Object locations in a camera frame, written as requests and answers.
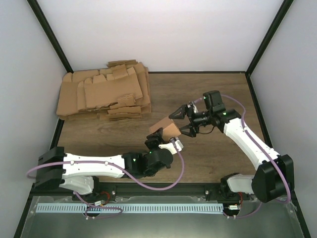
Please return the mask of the brown cardboard box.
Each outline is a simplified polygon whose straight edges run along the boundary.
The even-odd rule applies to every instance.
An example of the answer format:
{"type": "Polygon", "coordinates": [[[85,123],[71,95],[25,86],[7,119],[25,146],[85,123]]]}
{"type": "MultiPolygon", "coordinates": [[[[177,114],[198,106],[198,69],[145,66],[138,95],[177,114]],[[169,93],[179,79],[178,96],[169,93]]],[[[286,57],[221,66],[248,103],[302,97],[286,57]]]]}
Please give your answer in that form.
{"type": "Polygon", "coordinates": [[[149,131],[150,133],[154,133],[160,128],[163,129],[162,138],[165,142],[168,142],[170,139],[181,135],[181,131],[179,130],[175,122],[169,117],[165,117],[156,124],[152,125],[149,128],[149,131]]]}

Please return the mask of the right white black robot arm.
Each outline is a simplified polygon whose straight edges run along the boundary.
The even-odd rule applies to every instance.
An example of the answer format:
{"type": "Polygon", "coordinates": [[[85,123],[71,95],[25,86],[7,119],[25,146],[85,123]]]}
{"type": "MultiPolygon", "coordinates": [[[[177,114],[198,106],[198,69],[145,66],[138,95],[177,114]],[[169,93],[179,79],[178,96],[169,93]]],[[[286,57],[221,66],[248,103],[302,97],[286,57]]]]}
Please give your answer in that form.
{"type": "Polygon", "coordinates": [[[220,194],[230,200],[238,192],[254,195],[259,201],[268,203],[280,201],[285,196],[284,203],[291,201],[294,189],[294,164],[288,155],[280,155],[266,145],[245,123],[245,114],[239,114],[235,109],[226,109],[219,91],[209,91],[200,100],[204,101],[206,110],[199,112],[196,102],[180,106],[169,115],[170,119],[189,120],[189,124],[180,129],[183,135],[196,137],[200,127],[212,125],[229,137],[244,152],[255,168],[254,175],[233,173],[221,179],[220,194]]]}

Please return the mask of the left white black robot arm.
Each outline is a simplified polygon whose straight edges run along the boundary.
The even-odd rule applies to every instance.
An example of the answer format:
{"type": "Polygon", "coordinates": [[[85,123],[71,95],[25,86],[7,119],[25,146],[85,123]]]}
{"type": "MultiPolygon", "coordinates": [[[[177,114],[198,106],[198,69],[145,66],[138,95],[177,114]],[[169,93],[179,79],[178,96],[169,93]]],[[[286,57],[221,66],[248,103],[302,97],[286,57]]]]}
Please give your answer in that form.
{"type": "Polygon", "coordinates": [[[141,179],[171,167],[176,154],[173,143],[164,142],[161,133],[156,132],[147,136],[145,145],[148,153],[130,152],[109,157],[79,156],[65,153],[64,147],[54,147],[38,159],[34,188],[60,187],[96,200],[101,194],[96,177],[141,179]]]}

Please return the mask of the stack of flat cardboard sheets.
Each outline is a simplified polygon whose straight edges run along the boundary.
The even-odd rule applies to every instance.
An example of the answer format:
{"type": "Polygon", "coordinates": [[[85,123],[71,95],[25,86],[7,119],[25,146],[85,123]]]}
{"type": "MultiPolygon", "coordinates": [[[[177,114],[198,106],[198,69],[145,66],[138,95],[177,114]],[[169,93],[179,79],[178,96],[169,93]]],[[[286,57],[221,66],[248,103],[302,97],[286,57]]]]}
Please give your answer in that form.
{"type": "Polygon", "coordinates": [[[152,111],[149,72],[135,59],[110,61],[106,68],[67,73],[56,114],[60,119],[137,119],[152,111]]]}

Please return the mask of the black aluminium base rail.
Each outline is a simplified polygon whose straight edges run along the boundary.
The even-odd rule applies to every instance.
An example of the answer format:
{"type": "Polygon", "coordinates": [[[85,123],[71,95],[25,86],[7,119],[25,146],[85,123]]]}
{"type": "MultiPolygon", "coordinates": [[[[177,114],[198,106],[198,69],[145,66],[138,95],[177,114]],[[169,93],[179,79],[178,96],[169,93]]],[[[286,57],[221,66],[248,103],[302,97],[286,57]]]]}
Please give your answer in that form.
{"type": "Polygon", "coordinates": [[[169,186],[167,183],[147,183],[146,186],[152,186],[155,189],[148,189],[131,182],[96,181],[93,192],[83,195],[83,198],[95,201],[109,194],[111,201],[118,197],[130,198],[134,196],[202,196],[206,200],[216,201],[238,199],[238,194],[230,192],[223,183],[178,183],[169,189],[162,189],[169,186]]]}

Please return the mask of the black enclosure frame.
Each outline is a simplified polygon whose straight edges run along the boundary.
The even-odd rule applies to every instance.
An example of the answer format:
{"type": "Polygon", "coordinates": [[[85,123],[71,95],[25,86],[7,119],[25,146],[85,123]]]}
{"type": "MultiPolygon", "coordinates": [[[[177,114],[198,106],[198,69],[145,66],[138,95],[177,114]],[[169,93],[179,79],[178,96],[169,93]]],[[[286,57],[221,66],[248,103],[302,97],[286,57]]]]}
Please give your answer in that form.
{"type": "MultiPolygon", "coordinates": [[[[55,52],[57,53],[61,63],[65,67],[67,72],[71,72],[73,69],[70,66],[69,60],[67,59],[62,47],[60,46],[60,43],[58,42],[57,37],[55,36],[49,22],[47,21],[47,18],[45,14],[43,13],[42,8],[40,7],[40,4],[38,3],[38,0],[27,0],[30,8],[32,9],[34,15],[36,16],[38,22],[40,23],[41,27],[43,28],[46,36],[48,37],[50,43],[52,44],[55,52]]],[[[277,14],[275,15],[272,23],[270,24],[270,27],[268,28],[263,40],[261,41],[261,44],[259,48],[257,49],[255,55],[253,56],[250,65],[248,66],[246,71],[202,71],[202,72],[196,72],[196,74],[207,74],[207,73],[213,73],[213,74],[221,74],[221,73],[229,73],[229,74],[234,74],[234,73],[244,73],[246,77],[246,82],[249,87],[249,91],[251,93],[251,98],[253,101],[253,105],[255,106],[255,111],[258,117],[258,121],[260,123],[261,131],[264,136],[264,141],[267,145],[272,146],[272,140],[270,135],[270,131],[267,129],[262,111],[261,111],[261,106],[258,101],[258,96],[260,91],[256,91],[254,88],[254,83],[259,82],[256,81],[256,78],[259,78],[259,76],[262,75],[263,79],[262,81],[264,82],[264,61],[263,59],[266,59],[268,57],[267,49],[271,50],[272,49],[272,39],[273,42],[276,40],[276,32],[277,34],[280,34],[280,30],[282,29],[280,25],[285,25],[285,18],[289,18],[290,14],[289,12],[294,11],[293,10],[293,2],[294,0],[283,0],[279,10],[277,11],[277,14]]],[[[273,79],[281,80],[282,78],[277,77],[278,74],[277,72],[273,72],[273,68],[269,68],[266,66],[267,72],[266,76],[269,76],[268,73],[271,74],[271,76],[274,76],[273,79]]],[[[151,72],[152,74],[195,74],[194,71],[161,71],[161,72],[151,72]]],[[[58,119],[57,121],[57,126],[53,135],[53,139],[51,142],[50,149],[53,148],[53,146],[56,146],[57,143],[59,142],[60,135],[62,132],[62,128],[64,126],[64,120],[58,119]]],[[[137,185],[123,185],[123,182],[102,182],[102,186],[107,187],[109,185],[112,185],[114,188],[120,188],[121,190],[115,190],[115,191],[121,191],[121,192],[126,192],[123,193],[125,195],[145,195],[145,188],[136,188],[137,185]]],[[[188,192],[188,195],[203,195],[203,188],[210,188],[210,190],[207,189],[207,192],[215,191],[216,188],[220,186],[220,183],[206,183],[206,182],[195,182],[195,183],[178,183],[174,188],[171,188],[170,190],[165,190],[163,192],[158,192],[159,195],[163,196],[185,196],[187,195],[186,193],[188,192]]],[[[69,191],[66,191],[65,189],[57,189],[57,190],[43,190],[43,191],[36,191],[34,190],[34,185],[31,187],[31,191],[29,194],[29,197],[27,199],[27,202],[25,204],[23,213],[21,215],[18,227],[16,229],[16,232],[14,234],[14,238],[22,238],[23,233],[27,235],[26,233],[26,226],[31,224],[31,218],[30,216],[31,213],[31,202],[35,196],[66,196],[70,195],[69,191]]],[[[154,196],[154,192],[147,192],[146,197],[154,196]]],[[[298,223],[300,227],[300,235],[303,235],[304,238],[311,238],[311,234],[309,231],[309,228],[307,226],[305,217],[303,215],[302,209],[300,207],[300,203],[298,201],[298,197],[296,195],[295,191],[291,192],[291,202],[295,206],[294,211],[296,215],[295,221],[298,223]]]]}

